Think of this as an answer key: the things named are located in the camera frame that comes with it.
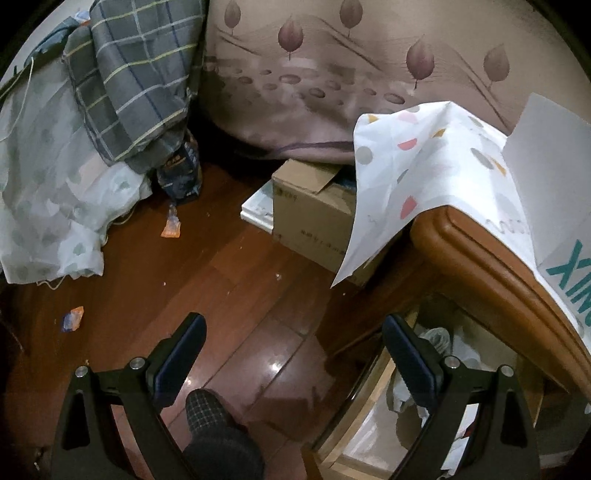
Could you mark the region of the white dotted fabric pile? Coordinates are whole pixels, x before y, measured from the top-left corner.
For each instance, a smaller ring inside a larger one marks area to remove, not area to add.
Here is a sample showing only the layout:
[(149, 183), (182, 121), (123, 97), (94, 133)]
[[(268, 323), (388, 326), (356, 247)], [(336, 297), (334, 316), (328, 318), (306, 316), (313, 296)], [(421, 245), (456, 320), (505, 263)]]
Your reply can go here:
[(110, 224), (150, 196), (146, 176), (107, 166), (52, 60), (1, 109), (1, 270), (12, 284), (100, 275)]

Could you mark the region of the orange wrapper on floor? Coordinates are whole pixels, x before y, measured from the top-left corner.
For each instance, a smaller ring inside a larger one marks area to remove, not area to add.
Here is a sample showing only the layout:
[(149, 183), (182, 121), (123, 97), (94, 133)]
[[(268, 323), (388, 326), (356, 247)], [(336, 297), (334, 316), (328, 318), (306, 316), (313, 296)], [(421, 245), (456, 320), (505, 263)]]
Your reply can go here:
[(167, 212), (166, 223), (160, 233), (161, 238), (177, 239), (181, 234), (181, 222), (177, 216), (177, 209), (170, 204)]

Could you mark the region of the leaf patterned bed sheet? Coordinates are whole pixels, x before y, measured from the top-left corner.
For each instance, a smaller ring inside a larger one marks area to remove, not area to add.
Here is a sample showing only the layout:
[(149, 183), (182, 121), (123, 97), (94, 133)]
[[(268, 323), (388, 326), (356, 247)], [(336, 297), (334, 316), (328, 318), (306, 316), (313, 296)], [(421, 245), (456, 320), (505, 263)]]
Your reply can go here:
[(273, 158), (349, 162), (353, 126), (452, 101), (503, 132), (537, 93), (590, 114), (590, 67), (530, 1), (213, 1), (202, 99)]

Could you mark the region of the dark blue plastic bag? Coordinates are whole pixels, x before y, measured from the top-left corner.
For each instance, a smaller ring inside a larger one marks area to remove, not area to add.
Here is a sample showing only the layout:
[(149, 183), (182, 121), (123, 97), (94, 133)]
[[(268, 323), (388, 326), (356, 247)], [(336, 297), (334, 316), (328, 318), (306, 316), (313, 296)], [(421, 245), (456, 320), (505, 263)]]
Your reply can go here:
[(157, 168), (159, 187), (176, 203), (197, 198), (202, 187), (202, 170), (197, 140), (186, 130), (180, 147)]

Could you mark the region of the grey plaid cloth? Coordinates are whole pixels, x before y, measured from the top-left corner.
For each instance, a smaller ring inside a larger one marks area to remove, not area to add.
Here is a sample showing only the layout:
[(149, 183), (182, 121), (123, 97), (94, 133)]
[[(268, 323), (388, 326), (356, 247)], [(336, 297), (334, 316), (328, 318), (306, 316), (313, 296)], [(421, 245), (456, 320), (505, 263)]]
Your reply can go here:
[(204, 65), (205, 1), (105, 0), (69, 35), (63, 60), (97, 152), (137, 173), (180, 146)]

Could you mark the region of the white XINCCI shoe box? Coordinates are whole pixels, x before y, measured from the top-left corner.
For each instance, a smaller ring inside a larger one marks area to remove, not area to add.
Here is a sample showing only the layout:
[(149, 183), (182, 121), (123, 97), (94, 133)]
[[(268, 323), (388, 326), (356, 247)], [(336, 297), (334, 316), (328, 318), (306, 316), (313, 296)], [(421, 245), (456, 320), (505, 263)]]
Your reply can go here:
[(538, 272), (590, 331), (590, 124), (533, 94), (503, 157), (517, 186)]

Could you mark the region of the grey white rolled cloth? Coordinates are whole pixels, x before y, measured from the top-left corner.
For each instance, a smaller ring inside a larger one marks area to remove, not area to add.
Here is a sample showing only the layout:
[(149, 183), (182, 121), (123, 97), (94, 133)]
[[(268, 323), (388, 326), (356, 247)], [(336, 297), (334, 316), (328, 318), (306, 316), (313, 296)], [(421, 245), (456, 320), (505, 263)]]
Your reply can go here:
[(419, 325), (415, 333), (420, 339), (430, 343), (441, 356), (449, 356), (453, 353), (453, 334), (444, 327), (426, 329)]

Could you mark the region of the plaid slipper foot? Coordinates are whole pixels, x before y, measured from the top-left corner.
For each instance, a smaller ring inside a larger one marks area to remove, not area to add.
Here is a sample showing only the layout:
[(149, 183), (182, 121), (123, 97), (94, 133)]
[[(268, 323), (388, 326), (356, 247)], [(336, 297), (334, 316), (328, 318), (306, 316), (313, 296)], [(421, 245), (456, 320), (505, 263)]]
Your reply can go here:
[(197, 479), (263, 479), (262, 452), (245, 426), (211, 391), (195, 389), (185, 400), (191, 440), (183, 455)]

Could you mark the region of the wooden drawer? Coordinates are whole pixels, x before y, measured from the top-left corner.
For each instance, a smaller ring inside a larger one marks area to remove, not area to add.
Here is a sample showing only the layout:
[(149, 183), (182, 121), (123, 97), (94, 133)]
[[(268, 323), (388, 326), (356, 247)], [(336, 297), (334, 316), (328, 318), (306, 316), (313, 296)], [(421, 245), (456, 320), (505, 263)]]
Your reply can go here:
[[(448, 329), (453, 334), (453, 353), (449, 356), (457, 357), (470, 369), (494, 372), (502, 365), (510, 366), (518, 377), (535, 431), (543, 382), (533, 365), (456, 307), (423, 304), (402, 318), (414, 333), (419, 325), (426, 329)], [(426, 425), (422, 424), (415, 406), (403, 413), (388, 409), (386, 388), (394, 370), (398, 369), (385, 345), (320, 439), (314, 446), (301, 450), (308, 478), (394, 479), (392, 474)], [(476, 404), (466, 407), (444, 461), (443, 474), (437, 479), (455, 479), (453, 475), (472, 433), (477, 409)]]

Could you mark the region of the orange blue wrapper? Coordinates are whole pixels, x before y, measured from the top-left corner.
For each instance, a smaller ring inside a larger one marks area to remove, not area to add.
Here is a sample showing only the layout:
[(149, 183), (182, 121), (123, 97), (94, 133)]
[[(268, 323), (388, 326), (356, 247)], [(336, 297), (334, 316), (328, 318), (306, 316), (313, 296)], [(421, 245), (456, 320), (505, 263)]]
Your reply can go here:
[(84, 315), (84, 307), (79, 306), (70, 310), (63, 318), (61, 322), (62, 332), (74, 332), (79, 329), (81, 321)]

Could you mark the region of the white patterned cover cloth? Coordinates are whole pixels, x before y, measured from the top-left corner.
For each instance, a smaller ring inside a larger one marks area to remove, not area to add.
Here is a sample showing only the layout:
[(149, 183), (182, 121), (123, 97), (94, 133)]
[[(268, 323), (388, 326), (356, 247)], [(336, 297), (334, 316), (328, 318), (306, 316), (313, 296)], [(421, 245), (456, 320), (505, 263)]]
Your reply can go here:
[(394, 114), (365, 114), (353, 130), (356, 213), (338, 278), (373, 259), (419, 214), (451, 206), (508, 247), (562, 307), (538, 272), (514, 178), (503, 157), (509, 136), (453, 102), (425, 103)]

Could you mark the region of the large white cloth bundle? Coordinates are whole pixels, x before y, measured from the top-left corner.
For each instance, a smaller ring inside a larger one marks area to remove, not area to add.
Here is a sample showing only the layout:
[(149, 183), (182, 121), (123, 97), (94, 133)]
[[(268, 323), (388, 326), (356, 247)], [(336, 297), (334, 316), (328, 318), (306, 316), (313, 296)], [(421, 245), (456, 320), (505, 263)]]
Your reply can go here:
[(394, 370), (386, 388), (386, 403), (388, 409), (396, 413), (403, 413), (408, 408), (415, 406), (422, 424), (425, 424), (429, 418), (429, 412), (426, 408), (420, 407), (413, 399), (398, 370)]

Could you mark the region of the brown cardboard box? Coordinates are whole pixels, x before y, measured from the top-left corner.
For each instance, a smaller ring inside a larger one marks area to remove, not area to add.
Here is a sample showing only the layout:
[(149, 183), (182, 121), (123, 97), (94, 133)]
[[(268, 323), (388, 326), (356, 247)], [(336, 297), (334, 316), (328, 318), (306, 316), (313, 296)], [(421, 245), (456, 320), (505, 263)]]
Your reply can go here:
[(353, 167), (290, 159), (271, 180), (273, 238), (329, 272), (338, 272), (356, 211)]

